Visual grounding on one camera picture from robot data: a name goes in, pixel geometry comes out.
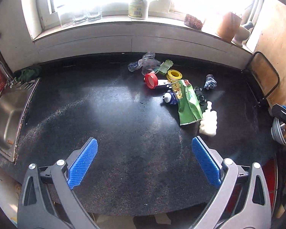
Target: red lid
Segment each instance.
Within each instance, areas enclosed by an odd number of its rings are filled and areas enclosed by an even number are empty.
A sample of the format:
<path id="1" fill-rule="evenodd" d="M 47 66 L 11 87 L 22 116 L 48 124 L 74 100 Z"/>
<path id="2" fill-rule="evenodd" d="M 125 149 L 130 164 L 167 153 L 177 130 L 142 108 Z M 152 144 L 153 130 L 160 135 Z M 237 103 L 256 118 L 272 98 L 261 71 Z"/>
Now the red lid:
<path id="1" fill-rule="evenodd" d="M 158 78 L 154 73 L 148 73 L 145 75 L 144 81 L 150 89 L 154 89 L 158 85 Z"/>

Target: trash pile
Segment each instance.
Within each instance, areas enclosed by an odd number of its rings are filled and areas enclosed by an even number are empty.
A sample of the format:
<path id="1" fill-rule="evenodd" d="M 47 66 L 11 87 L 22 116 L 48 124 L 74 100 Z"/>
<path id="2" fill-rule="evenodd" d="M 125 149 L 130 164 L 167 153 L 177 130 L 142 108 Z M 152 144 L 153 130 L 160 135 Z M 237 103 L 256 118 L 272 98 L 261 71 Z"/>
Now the trash pile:
<path id="1" fill-rule="evenodd" d="M 169 59 L 160 63 L 155 53 L 148 52 L 142 59 L 130 63 L 128 70 L 133 72 L 141 68 L 144 82 L 149 89 L 166 89 L 162 98 L 170 105 L 178 104 L 180 125 L 188 125 L 200 121 L 199 133 L 215 136 L 217 130 L 217 112 L 211 111 L 212 103 L 204 98 L 202 88 L 192 87 L 183 75 L 174 69 Z M 217 85 L 214 76 L 206 76 L 204 89 L 213 89 Z"/>

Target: sink basin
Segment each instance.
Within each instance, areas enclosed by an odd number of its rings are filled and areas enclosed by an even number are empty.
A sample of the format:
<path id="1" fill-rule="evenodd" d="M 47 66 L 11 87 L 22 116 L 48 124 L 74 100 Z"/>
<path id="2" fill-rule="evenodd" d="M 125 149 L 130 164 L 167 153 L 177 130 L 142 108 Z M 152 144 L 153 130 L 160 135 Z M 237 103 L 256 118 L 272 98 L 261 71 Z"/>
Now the sink basin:
<path id="1" fill-rule="evenodd" d="M 0 93 L 0 153 L 15 161 L 21 126 L 39 79 L 15 84 Z"/>

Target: crumpled plastic bag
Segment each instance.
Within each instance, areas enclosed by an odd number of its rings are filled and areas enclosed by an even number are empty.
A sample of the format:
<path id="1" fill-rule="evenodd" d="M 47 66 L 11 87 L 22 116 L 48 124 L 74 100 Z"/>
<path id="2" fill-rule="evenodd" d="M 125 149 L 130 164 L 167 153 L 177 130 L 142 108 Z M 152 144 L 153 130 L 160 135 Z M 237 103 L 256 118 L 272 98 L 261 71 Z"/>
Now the crumpled plastic bag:
<path id="1" fill-rule="evenodd" d="M 213 89 L 216 87 L 217 82 L 215 81 L 213 75 L 209 74 L 206 76 L 206 84 L 204 85 L 205 89 Z"/>

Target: glass jar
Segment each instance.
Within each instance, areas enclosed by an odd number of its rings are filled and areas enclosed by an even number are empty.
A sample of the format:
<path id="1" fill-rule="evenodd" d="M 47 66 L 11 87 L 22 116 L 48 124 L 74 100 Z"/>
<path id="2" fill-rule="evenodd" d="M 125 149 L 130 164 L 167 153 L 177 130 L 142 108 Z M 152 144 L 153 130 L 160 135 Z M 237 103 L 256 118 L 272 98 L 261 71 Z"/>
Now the glass jar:
<path id="1" fill-rule="evenodd" d="M 87 9 L 87 21 L 92 22 L 102 18 L 101 6 L 97 5 Z"/>
<path id="2" fill-rule="evenodd" d="M 86 16 L 86 10 L 83 8 L 83 6 L 73 6 L 73 24 L 78 25 L 87 20 Z"/>
<path id="3" fill-rule="evenodd" d="M 58 6 L 57 14 L 61 27 L 67 27 L 73 23 L 73 13 L 68 5 Z"/>

